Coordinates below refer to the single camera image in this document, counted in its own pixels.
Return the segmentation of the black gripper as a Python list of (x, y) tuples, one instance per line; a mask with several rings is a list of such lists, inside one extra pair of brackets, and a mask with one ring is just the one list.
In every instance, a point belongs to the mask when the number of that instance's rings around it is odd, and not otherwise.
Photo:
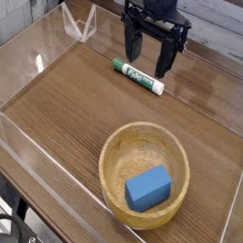
[(156, 78), (163, 78), (172, 68), (178, 52), (183, 52), (191, 21), (177, 11), (178, 0), (124, 0), (122, 20), (125, 25), (125, 48), (129, 62), (142, 50), (142, 33), (161, 41), (156, 64)]

